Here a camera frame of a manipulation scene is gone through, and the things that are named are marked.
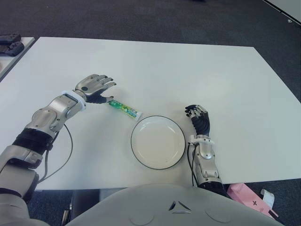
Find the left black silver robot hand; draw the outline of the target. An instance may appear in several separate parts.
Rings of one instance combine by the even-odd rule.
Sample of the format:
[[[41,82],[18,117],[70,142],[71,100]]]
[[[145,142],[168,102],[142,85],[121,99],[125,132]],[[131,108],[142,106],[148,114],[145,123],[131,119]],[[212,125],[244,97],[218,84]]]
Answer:
[[[80,95],[87,103],[103,104],[114,99],[103,97],[102,93],[115,86],[113,78],[106,75],[92,74],[81,80],[75,87],[74,92]]]

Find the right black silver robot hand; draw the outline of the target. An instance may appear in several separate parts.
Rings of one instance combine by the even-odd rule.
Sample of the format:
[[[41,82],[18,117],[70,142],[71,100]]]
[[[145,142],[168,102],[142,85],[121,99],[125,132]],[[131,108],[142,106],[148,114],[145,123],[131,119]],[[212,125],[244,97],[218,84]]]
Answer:
[[[210,120],[208,111],[200,105],[189,105],[185,107],[187,117],[190,117],[197,135],[209,136]]]

